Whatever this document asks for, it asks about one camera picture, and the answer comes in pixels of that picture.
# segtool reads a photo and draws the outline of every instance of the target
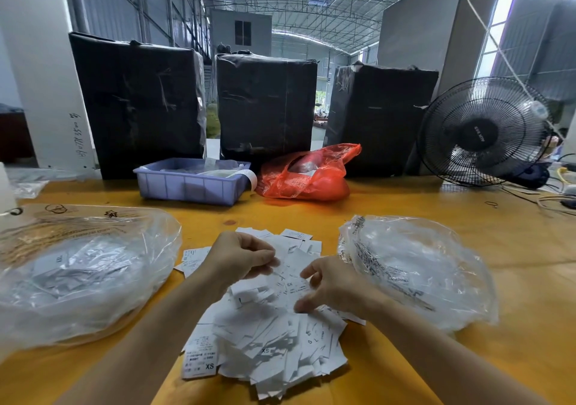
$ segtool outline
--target hand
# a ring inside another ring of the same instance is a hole
[[[338,256],[318,258],[302,270],[300,276],[305,279],[312,277],[310,286],[316,291],[296,302],[294,311],[298,313],[307,313],[327,305],[358,316],[372,296],[382,297],[382,292],[376,286]]]
[[[201,267],[209,268],[222,279],[224,288],[240,279],[272,274],[272,267],[280,265],[270,244],[241,232],[222,232],[210,249]]]

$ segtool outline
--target plastic bag with printed text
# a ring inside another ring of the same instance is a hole
[[[350,195],[344,164],[361,151],[360,144],[335,144],[273,159],[262,166],[256,192],[268,198],[341,200]]]
[[[443,331],[498,322],[490,272],[446,226],[423,218],[356,215],[340,228],[338,253]]]
[[[166,281],[182,244],[179,222],[158,209],[19,210],[0,215],[0,362],[123,328]]]

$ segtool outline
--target black wrapped package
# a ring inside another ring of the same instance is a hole
[[[437,71],[361,62],[336,69],[324,145],[362,145],[348,177],[403,173],[437,80]]]
[[[204,68],[191,49],[71,33],[70,44],[104,179],[167,158],[202,158]]]
[[[220,153],[251,162],[309,151],[317,62],[255,54],[216,56]]]

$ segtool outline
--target plastic crate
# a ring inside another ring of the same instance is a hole
[[[160,200],[194,201],[210,205],[232,206],[246,190],[248,177],[235,174],[231,177],[201,176],[161,170],[178,170],[204,165],[204,159],[170,158],[136,168],[140,195]],[[227,169],[227,161],[217,161],[216,169]],[[249,162],[238,161],[249,169]]]

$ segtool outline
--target yellow table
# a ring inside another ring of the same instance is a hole
[[[136,183],[50,183],[39,203],[161,207],[182,224],[183,248],[212,244],[238,226],[280,233],[293,228],[336,253],[338,227],[355,213],[409,215],[436,220],[461,235],[490,267],[500,298],[500,324],[475,324],[457,334],[465,346],[557,404],[576,403],[576,237],[573,216],[542,212],[503,192],[439,192],[433,178],[350,182],[351,196],[332,204],[272,200],[244,193],[232,208],[145,201]],[[494,208],[486,201],[498,203]],[[172,272],[140,315],[180,284]],[[61,350],[34,349],[0,365],[0,404],[52,403],[125,335]],[[292,388],[284,403],[438,404],[392,344],[374,327],[350,323],[341,337],[349,359],[328,378]],[[244,404],[256,401],[246,382],[220,376],[182,381],[175,362],[155,405]]]

